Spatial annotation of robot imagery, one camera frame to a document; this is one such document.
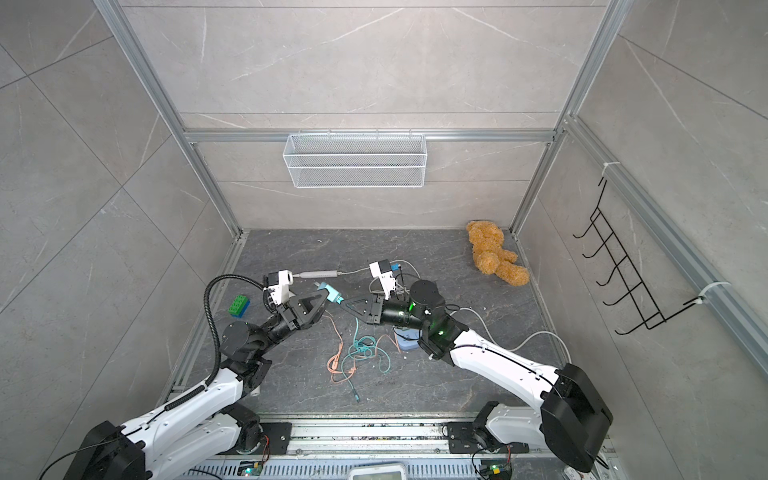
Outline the teal charger plug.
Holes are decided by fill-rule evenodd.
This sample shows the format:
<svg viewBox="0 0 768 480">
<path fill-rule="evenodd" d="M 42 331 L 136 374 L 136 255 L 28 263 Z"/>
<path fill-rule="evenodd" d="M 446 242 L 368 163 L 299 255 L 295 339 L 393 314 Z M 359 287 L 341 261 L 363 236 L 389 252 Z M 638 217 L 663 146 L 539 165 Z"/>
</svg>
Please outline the teal charger plug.
<svg viewBox="0 0 768 480">
<path fill-rule="evenodd" d="M 316 283 L 316 287 L 318 290 L 325 290 L 327 292 L 327 300 L 329 302 L 336 304 L 341 304 L 343 302 L 344 297 L 341 293 L 327 282 Z"/>
</svg>

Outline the white electric toothbrush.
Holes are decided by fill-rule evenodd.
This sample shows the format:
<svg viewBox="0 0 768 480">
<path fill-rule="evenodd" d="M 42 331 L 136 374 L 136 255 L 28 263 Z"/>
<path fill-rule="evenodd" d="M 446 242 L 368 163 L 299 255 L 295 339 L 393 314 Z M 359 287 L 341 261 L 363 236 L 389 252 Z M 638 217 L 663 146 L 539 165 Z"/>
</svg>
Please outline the white electric toothbrush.
<svg viewBox="0 0 768 480">
<path fill-rule="evenodd" d="M 336 278 L 340 275 L 337 270 L 316 270 L 316 271 L 304 271 L 299 273 L 293 273 L 294 278 L 299 279 L 325 279 Z"/>
</svg>

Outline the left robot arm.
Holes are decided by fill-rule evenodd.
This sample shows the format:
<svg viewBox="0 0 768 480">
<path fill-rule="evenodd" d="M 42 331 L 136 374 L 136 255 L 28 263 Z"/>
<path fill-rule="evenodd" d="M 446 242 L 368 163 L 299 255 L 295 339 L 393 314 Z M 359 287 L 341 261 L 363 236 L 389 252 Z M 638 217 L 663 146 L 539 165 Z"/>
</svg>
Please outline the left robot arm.
<svg viewBox="0 0 768 480">
<path fill-rule="evenodd" d="M 291 296 L 263 324 L 236 320 L 222 332 L 206 306 L 214 346 L 209 376 L 146 414 L 92 428 L 65 454 L 65 478 L 174 479 L 217 453 L 257 447 L 260 418 L 241 400 L 263 382 L 271 366 L 266 353 L 318 322 L 327 297 L 325 289 Z"/>
</svg>

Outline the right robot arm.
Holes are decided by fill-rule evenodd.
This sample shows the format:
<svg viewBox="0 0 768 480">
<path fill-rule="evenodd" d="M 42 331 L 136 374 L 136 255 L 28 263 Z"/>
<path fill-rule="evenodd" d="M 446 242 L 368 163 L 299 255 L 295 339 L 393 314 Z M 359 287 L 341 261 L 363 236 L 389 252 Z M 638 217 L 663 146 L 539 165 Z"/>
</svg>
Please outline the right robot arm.
<svg viewBox="0 0 768 480">
<path fill-rule="evenodd" d="M 415 282 L 405 300 L 369 293 L 340 306 L 359 320 L 418 331 L 417 343 L 431 358 L 480 375 L 531 408 L 522 415 L 488 402 L 472 423 L 478 446 L 490 451 L 508 444 L 545 447 L 583 473 L 602 461 L 600 449 L 613 415 L 580 367 L 538 363 L 482 337 L 451 315 L 432 281 Z"/>
</svg>

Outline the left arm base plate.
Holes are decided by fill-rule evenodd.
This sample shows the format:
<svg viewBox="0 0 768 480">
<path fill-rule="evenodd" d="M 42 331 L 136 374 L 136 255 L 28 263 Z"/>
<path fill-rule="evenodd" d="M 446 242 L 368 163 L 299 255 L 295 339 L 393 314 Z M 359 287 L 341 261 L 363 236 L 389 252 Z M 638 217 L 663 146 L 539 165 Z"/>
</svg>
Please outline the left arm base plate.
<svg viewBox="0 0 768 480">
<path fill-rule="evenodd" d="M 232 448 L 240 455 L 284 455 L 292 437 L 293 424 L 290 422 L 267 422 L 242 427 L 240 436 Z"/>
</svg>

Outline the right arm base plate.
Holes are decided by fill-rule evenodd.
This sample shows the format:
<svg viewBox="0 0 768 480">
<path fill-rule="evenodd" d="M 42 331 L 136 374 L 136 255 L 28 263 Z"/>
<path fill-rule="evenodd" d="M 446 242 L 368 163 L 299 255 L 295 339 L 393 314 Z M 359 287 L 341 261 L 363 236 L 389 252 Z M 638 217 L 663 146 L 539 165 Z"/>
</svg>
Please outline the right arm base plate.
<svg viewBox="0 0 768 480">
<path fill-rule="evenodd" d="M 497 453 L 500 451 L 512 454 L 530 452 L 526 443 L 502 443 L 493 437 L 484 427 L 475 427 L 472 422 L 448 422 L 444 427 L 451 454 L 469 454 L 479 451 Z"/>
</svg>

